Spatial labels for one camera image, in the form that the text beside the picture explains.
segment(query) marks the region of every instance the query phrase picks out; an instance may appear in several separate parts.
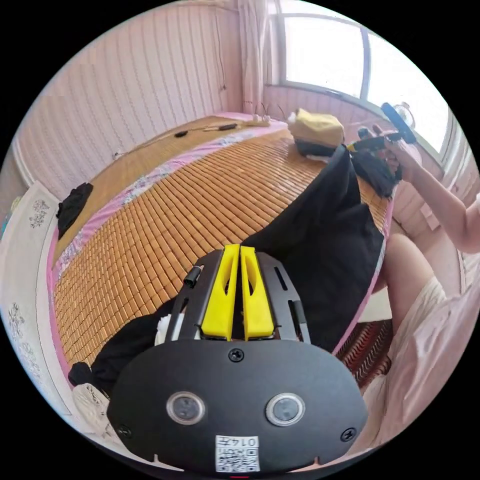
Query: woven bamboo sleeping mat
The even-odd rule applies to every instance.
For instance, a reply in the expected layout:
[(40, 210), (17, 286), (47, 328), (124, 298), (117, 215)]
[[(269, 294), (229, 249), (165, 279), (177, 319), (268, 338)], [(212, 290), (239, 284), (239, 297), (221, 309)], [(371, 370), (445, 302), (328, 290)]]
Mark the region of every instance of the woven bamboo sleeping mat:
[[(198, 257), (265, 227), (324, 166), (301, 157), (285, 129), (211, 153), (125, 205), (55, 287), (67, 361), (91, 364), (125, 322), (176, 295)], [(358, 182), (362, 201), (382, 230), (388, 201)]]
[(93, 191), (88, 197), (85, 207), (75, 220), (74, 224), (65, 232), (58, 241), (53, 255), (53, 264), (59, 259), (62, 252), (70, 245), (80, 229), (91, 216), (104, 207), (111, 199), (129, 187), (142, 175), (149, 174), (156, 167), (166, 161), (180, 155), (183, 152), (198, 147), (201, 144), (211, 142), (226, 135), (231, 135), (231, 130), (225, 131), (190, 131), (188, 135), (175, 138), (174, 134), (182, 130), (199, 129), (214, 125), (232, 123), (231, 118), (208, 116), (199, 120), (191, 121), (177, 128), (162, 133), (158, 137), (149, 140), (129, 153), (118, 158), (105, 170), (100, 172), (90, 183)]

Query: yellow cushion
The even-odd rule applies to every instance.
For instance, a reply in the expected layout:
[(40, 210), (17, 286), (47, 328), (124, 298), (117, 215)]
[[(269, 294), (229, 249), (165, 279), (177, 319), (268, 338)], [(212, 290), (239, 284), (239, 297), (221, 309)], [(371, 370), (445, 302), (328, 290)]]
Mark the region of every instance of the yellow cushion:
[(295, 122), (288, 128), (295, 140), (303, 140), (336, 148), (345, 141), (344, 126), (338, 118), (326, 113), (310, 113), (303, 108), (296, 112)]

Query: label sticker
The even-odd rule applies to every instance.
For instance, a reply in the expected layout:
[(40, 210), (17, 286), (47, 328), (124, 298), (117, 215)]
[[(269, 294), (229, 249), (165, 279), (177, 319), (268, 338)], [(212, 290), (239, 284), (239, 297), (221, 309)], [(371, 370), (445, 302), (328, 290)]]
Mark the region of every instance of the label sticker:
[(259, 438), (257, 436), (215, 436), (217, 472), (259, 472)]

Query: black cloth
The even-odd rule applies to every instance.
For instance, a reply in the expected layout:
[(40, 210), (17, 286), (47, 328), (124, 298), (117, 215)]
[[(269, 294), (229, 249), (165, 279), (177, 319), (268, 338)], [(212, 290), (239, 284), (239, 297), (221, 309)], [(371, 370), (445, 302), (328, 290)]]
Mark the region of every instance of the black cloth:
[(74, 188), (70, 195), (58, 204), (58, 239), (74, 224), (80, 212), (83, 210), (94, 186), (91, 183), (82, 183)]
[(368, 182), (375, 193), (382, 198), (389, 198), (394, 187), (402, 179), (402, 170), (399, 168), (395, 175), (385, 162), (368, 151), (358, 151), (351, 154), (351, 163), (355, 173)]
[[(298, 153), (303, 157), (307, 155), (331, 157), (334, 153), (332, 149), (308, 141), (297, 140), (295, 144)], [(393, 175), (384, 160), (366, 150), (352, 152), (351, 163), (355, 173), (368, 182), (375, 190), (375, 193), (382, 198), (391, 197), (394, 186), (402, 179), (401, 169)]]
[(95, 376), (92, 374), (90, 367), (84, 361), (74, 363), (68, 372), (68, 381), (76, 387), (77, 385), (91, 384), (95, 388), (102, 390)]
[(109, 397), (112, 395), (121, 371), (137, 355), (154, 346), (159, 321), (172, 312), (174, 302), (172, 298), (155, 313), (134, 318), (105, 343), (91, 364), (93, 385), (99, 385)]
[[(383, 241), (341, 146), (305, 191), (242, 245), (283, 263), (302, 301), (311, 342), (332, 352), (367, 295)], [(127, 363), (154, 345), (158, 321), (174, 302), (133, 319), (103, 346), (91, 370), (108, 395)]]

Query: windowsill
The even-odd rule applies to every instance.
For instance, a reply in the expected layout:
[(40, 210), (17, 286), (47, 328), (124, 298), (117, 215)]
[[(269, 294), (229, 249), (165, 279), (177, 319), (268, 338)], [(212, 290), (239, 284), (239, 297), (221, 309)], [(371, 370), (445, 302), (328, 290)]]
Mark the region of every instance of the windowsill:
[[(286, 81), (282, 82), (279, 84), (272, 84), (268, 83), (265, 84), (265, 87), (277, 87), (277, 88), (288, 88), (288, 89), (294, 89), (294, 90), (301, 90), (305, 92), (312, 92), (316, 94), (322, 94), (326, 95), (329, 97), (336, 98), (338, 100), (342, 100), (343, 102), (355, 105), (356, 107), (360, 107), (364, 110), (367, 110), (368, 112), (377, 115), (378, 117), (388, 121), (388, 118), (385, 116), (385, 114), (382, 112), (380, 107), (374, 105), (373, 103), (365, 102), (364, 100), (360, 100), (359, 98), (355, 98), (353, 96), (350, 96), (346, 93), (342, 93), (339, 91), (335, 90), (329, 90), (327, 88), (323, 88), (321, 86), (317, 85), (310, 85), (308, 83), (297, 83), (297, 82), (292, 82), (292, 81)], [(442, 163), (440, 161), (440, 154), (435, 151), (432, 146), (424, 140), (418, 133), (415, 132), (415, 136), (417, 138), (417, 143), (418, 145), (425, 151), (425, 153), (428, 154), (428, 156), (432, 159), (432, 161), (435, 163), (435, 166), (438, 169), (438, 172), (431, 172), (438, 180), (441, 180), (441, 178), (444, 175), (444, 169), (442, 166)]]

